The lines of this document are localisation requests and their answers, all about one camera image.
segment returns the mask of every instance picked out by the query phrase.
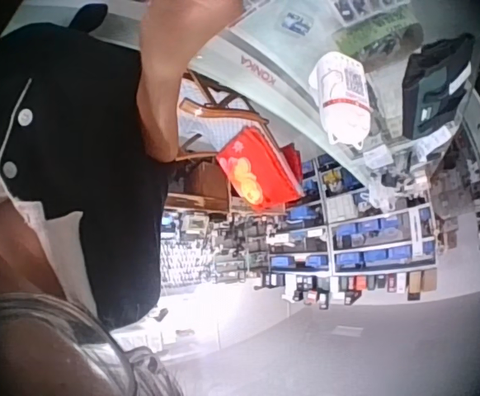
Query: white bottle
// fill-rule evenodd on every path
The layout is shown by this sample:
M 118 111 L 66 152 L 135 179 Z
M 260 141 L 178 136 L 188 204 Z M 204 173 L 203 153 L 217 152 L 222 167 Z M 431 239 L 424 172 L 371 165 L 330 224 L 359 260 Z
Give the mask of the white bottle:
M 371 120 L 363 65 L 339 52 L 329 52 L 317 62 L 308 83 L 330 144 L 350 144 L 361 150 Z

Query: black shirt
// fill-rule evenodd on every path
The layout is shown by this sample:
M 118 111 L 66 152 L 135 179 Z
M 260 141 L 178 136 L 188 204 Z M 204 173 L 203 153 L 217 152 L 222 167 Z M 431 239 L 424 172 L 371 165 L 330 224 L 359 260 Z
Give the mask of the black shirt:
M 43 219 L 31 225 L 41 242 L 51 239 L 43 247 L 52 267 L 65 266 L 55 272 L 67 296 L 76 285 L 62 274 L 75 271 L 76 253 L 64 239 L 78 240 L 76 261 L 108 328 L 138 321 L 160 294 L 172 165 L 144 150 L 140 67 L 137 51 L 50 24 L 25 26 L 0 43 L 0 181 L 14 202 L 41 203 Z M 76 231 L 44 235 L 70 214 L 79 214 Z

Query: white shirt button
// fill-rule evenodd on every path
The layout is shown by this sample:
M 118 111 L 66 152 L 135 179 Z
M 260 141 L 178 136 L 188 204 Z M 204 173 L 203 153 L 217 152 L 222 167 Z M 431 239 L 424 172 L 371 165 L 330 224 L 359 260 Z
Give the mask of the white shirt button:
M 18 169 L 16 168 L 16 165 L 11 161 L 4 163 L 2 170 L 3 170 L 3 175 L 8 179 L 12 179 L 18 173 Z
M 29 109 L 22 109 L 18 113 L 18 124 L 21 126 L 28 126 L 33 121 L 33 111 Z

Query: gray floor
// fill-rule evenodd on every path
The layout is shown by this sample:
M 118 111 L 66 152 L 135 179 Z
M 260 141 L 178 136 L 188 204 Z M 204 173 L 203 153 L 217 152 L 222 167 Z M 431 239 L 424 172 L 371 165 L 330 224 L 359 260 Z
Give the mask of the gray floor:
M 480 293 L 304 309 L 243 343 L 171 367 L 186 394 L 480 394 Z

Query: konka sign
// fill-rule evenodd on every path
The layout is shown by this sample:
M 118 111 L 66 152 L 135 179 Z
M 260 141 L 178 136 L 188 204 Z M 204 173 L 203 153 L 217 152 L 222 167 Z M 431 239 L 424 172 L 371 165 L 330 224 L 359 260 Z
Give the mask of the konka sign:
M 275 77 L 273 77 L 267 70 L 263 69 L 253 60 L 246 58 L 242 55 L 242 66 L 251 70 L 256 74 L 261 80 L 264 80 L 266 83 L 270 84 L 272 87 L 275 85 Z

